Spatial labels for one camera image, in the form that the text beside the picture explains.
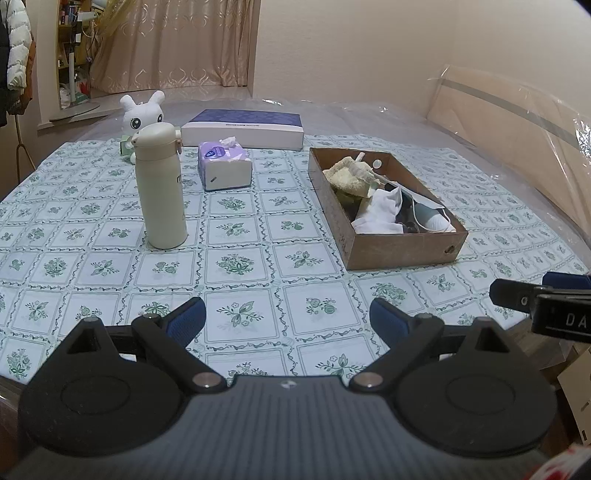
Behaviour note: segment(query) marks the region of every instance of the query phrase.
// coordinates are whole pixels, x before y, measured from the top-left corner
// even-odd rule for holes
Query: blue and white box
[[[301,150],[304,128],[296,113],[207,109],[181,128],[183,145],[236,137],[244,148]]]

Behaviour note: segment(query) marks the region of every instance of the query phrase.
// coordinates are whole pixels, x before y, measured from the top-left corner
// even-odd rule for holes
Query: white plush bunny
[[[126,135],[127,142],[125,148],[131,150],[131,137],[134,133],[139,132],[143,127],[163,120],[163,113],[160,105],[164,102],[164,92],[158,90],[154,92],[148,103],[140,103],[136,105],[133,98],[125,95],[121,98],[119,103],[125,111],[123,116],[123,134]],[[129,161],[135,165],[135,153],[132,153]]]

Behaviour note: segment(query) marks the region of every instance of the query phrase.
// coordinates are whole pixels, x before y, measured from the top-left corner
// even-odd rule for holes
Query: white wall
[[[254,96],[382,100],[426,113],[457,0],[261,0]]]
[[[459,0],[452,63],[522,80],[591,116],[591,17],[574,0]]]

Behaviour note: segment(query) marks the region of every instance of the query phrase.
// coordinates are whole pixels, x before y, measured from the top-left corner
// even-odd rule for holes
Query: black coat
[[[0,15],[0,127],[6,125],[6,109],[8,107],[8,55],[10,41],[4,19]]]

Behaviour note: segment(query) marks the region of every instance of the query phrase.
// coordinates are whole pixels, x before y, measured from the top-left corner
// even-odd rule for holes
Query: table
[[[307,176],[310,146],[392,152],[469,230],[451,265],[347,272]],[[539,282],[582,262],[519,199],[448,148],[366,135],[306,136],[302,152],[252,150],[250,188],[204,193],[197,149],[182,154],[189,238],[145,240],[134,168],[117,140],[64,144],[0,203],[0,375],[26,383],[83,317],[125,325],[191,296],[206,327],[187,350],[231,379],[340,375],[386,350],[371,300],[468,325],[524,315],[492,305],[494,278]]]

